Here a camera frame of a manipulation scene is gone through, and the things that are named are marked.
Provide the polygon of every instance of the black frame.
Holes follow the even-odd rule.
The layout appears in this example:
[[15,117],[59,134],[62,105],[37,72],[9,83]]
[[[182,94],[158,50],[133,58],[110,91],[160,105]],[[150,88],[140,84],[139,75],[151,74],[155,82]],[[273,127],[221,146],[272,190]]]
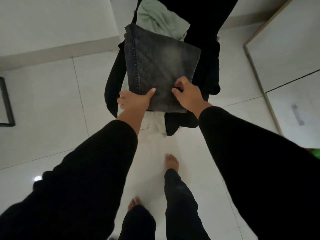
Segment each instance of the black frame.
[[8,95],[5,79],[3,77],[0,77],[0,89],[2,93],[4,106],[5,106],[5,111],[7,113],[8,122],[9,122],[9,123],[0,123],[0,127],[13,127],[16,125],[16,122],[14,121],[14,114],[12,113],[9,95]]

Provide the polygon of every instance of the finger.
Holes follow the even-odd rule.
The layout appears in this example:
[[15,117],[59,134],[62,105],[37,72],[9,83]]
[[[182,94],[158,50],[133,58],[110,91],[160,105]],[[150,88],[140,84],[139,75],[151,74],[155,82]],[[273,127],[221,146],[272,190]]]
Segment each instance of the finger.
[[122,91],[119,92],[120,96],[123,97],[123,98],[124,98],[128,93],[130,93],[129,90],[122,90]]
[[120,97],[120,98],[117,99],[117,103],[118,104],[124,104],[125,103],[125,99]]
[[181,95],[181,92],[180,92],[178,89],[176,89],[176,88],[172,88],[171,91],[172,91],[172,93],[174,94],[174,96],[179,100],[179,97],[180,97],[180,95]]
[[189,80],[185,76],[182,76],[182,77],[178,78],[178,80],[175,82],[174,86],[183,89],[184,86],[188,83],[190,83]]
[[152,96],[155,94],[155,92],[156,92],[156,89],[155,89],[155,88],[151,88],[150,91],[147,92],[146,95],[147,95],[149,98],[152,98]]

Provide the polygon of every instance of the black sweater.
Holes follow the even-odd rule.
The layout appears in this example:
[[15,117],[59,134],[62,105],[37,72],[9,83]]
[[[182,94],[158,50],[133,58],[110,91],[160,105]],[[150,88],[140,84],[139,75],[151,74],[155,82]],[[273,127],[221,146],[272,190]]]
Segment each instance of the black sweater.
[[[318,159],[218,107],[205,109],[199,125],[235,206],[259,238],[318,234]],[[0,216],[0,239],[105,240],[137,143],[128,124],[111,121]]]

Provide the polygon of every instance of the jeans seam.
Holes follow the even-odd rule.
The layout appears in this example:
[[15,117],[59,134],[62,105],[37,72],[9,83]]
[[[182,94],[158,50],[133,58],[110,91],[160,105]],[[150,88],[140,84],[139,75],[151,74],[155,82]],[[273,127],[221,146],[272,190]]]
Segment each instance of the jeans seam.
[[135,49],[134,39],[135,39],[134,33],[131,32],[132,54],[133,54],[133,66],[134,66],[134,77],[135,77],[135,80],[136,80],[137,90],[139,91],[138,71],[137,71],[137,56],[136,56],[136,49]]

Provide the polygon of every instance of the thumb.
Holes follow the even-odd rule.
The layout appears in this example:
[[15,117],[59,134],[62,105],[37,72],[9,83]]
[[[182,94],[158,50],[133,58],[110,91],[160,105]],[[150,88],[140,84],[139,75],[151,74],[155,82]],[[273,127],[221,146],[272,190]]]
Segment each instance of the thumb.
[[179,100],[179,97],[180,97],[180,95],[181,95],[181,92],[180,92],[178,89],[176,89],[176,88],[172,88],[171,91],[172,91],[172,93],[174,94],[174,96]]
[[146,93],[146,95],[149,97],[149,99],[152,98],[152,96],[155,94],[156,89],[155,88],[151,88],[149,92]]

